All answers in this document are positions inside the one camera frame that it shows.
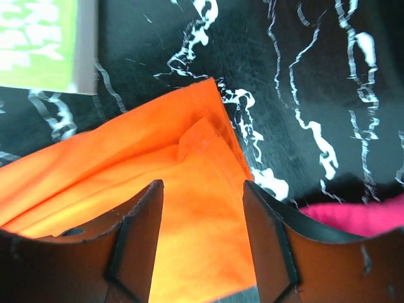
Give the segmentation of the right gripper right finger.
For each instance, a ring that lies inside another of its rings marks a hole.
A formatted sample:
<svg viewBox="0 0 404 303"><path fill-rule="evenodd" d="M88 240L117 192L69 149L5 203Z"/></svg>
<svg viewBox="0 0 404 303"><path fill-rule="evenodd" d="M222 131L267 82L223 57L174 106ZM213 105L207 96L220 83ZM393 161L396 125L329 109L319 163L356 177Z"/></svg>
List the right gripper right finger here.
<svg viewBox="0 0 404 303"><path fill-rule="evenodd" d="M246 181L244 214L261 302L402 302L403 229L343 232Z"/></svg>

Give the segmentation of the orange t shirt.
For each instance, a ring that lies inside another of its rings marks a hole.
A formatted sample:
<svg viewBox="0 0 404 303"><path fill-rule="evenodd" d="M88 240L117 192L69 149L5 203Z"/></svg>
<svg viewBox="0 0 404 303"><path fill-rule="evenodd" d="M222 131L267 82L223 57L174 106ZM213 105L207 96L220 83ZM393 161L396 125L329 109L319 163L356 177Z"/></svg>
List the orange t shirt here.
<svg viewBox="0 0 404 303"><path fill-rule="evenodd" d="M256 283L242 206L251 177L207 79L3 167L1 226L58 235L160 179L150 301L206 302Z"/></svg>

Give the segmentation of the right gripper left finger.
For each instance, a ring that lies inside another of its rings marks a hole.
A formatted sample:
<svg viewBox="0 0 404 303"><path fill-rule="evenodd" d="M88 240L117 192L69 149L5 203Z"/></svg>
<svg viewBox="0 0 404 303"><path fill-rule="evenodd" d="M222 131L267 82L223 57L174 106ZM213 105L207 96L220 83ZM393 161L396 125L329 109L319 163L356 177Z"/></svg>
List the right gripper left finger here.
<svg viewBox="0 0 404 303"><path fill-rule="evenodd" d="M147 302L163 182L61 235L1 231L2 302Z"/></svg>

